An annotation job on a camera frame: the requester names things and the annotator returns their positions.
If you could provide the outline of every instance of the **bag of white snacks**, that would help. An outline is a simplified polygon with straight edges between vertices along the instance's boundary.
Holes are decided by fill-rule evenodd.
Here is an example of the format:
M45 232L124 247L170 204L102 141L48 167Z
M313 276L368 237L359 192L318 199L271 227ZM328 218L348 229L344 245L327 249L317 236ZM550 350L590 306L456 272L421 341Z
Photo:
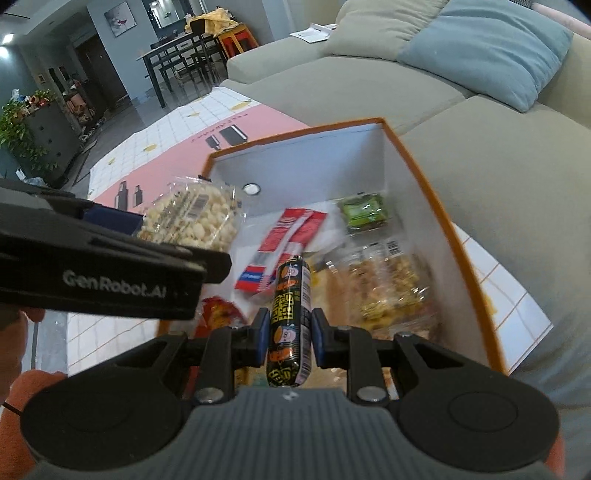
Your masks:
M145 211L138 237L228 252L244 217L235 187L187 178L172 184L170 192Z

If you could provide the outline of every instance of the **picture frame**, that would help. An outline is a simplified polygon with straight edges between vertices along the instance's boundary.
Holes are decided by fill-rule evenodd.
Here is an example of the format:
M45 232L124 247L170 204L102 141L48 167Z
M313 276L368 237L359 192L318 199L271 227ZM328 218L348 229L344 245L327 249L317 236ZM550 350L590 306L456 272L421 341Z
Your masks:
M105 12L105 18L115 37L119 37L137 25L127 2L123 2L108 12Z

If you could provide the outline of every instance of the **sofa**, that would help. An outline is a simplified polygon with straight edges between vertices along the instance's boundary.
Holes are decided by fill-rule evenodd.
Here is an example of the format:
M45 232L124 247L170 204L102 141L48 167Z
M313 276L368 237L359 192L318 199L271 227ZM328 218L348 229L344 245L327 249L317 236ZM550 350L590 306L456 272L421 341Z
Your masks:
M591 470L591 40L574 35L527 113L396 61L327 55L322 43L292 37L232 58L228 77L222 86L310 126L389 122L452 219L555 326L514 376L558 407L567 478L583 478Z

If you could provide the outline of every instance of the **green snack package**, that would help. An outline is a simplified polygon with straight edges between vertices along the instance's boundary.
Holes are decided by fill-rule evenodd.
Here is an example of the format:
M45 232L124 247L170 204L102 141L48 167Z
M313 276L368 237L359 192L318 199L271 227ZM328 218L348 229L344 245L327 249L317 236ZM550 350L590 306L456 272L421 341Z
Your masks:
M339 201L349 232L382 226L388 219L384 201L379 193L356 195Z

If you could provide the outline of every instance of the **blue pillow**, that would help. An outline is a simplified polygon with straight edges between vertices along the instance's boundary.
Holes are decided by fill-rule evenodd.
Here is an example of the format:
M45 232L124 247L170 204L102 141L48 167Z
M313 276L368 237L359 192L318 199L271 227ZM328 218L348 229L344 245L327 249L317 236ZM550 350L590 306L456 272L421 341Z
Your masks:
M526 112L572 41L567 28L509 0L451 0L397 61Z

